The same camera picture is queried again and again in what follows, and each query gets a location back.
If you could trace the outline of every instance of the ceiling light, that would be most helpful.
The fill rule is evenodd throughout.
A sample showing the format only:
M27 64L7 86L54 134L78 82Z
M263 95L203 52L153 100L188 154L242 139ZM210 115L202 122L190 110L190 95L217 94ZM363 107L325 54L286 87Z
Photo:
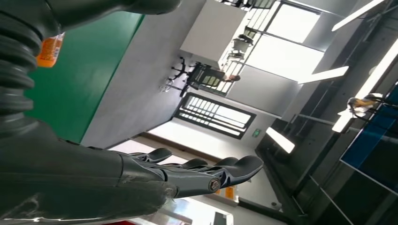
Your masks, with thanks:
M348 68L349 67L340 67L340 68L328 70L328 71L325 71L322 73L312 74L310 76L304 77L303 79L297 81L297 83L298 84L310 83L310 82L314 82L314 81L321 81L321 80L326 80L326 79L330 79L330 78L344 76L344 74L347 72Z
M382 3L385 0L373 0L370 3L368 3L367 5L365 5L364 7L358 9L357 11L355 11L354 13L352 13L351 15L347 16L345 19L343 19L342 21L338 22L332 29L332 31L336 31L338 29L340 29L341 27L343 27L344 25L346 25L347 23L355 20L357 17L359 17L360 15L366 13L367 11L369 11L371 8L377 6L378 4Z
M268 128L266 133L277 143L281 146L287 153L291 153L294 149L294 144L285 138L282 134L276 132L272 128Z
M372 72L372 74L363 84L362 88L358 91L355 98L362 99L373 90L373 88L379 82L380 78L386 72L386 70L394 61L394 59L397 57L397 55L398 55L398 39L395 41L395 43L392 45L392 47L388 50L386 55L380 61L379 65L376 67L376 69ZM352 119L351 113L341 114L341 117L338 119L332 130L339 133L342 132L351 119Z

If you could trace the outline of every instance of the orange bottle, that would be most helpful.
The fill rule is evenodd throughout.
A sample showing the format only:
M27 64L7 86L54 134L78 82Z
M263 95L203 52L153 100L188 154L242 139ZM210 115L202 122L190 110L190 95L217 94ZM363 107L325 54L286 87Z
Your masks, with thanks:
M51 68L57 62L65 33L50 37L43 42L40 54L37 56L38 66Z

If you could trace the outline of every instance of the red object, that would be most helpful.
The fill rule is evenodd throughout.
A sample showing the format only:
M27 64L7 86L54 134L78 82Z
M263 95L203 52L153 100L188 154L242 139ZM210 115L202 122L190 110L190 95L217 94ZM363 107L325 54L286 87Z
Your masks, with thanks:
M122 221L122 222L111 223L108 225L135 225L135 224L130 221Z

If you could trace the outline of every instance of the robotic arm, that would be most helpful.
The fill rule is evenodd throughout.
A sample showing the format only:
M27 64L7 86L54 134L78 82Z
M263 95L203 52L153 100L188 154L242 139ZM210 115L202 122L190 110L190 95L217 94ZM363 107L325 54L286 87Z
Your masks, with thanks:
M257 157L158 165L168 153L128 155L60 140L25 117L41 43L112 12L163 14L181 0L0 0L0 224L79 224L151 214L170 198L247 181Z

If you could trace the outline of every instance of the bolt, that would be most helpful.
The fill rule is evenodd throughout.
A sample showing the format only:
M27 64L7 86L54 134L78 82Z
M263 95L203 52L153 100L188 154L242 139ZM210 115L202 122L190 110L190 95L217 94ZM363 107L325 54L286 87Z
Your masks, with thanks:
M212 180L212 181L210 182L210 190L211 190L211 191L216 191L216 190L218 190L218 189L220 189L220 182L219 182L219 180Z

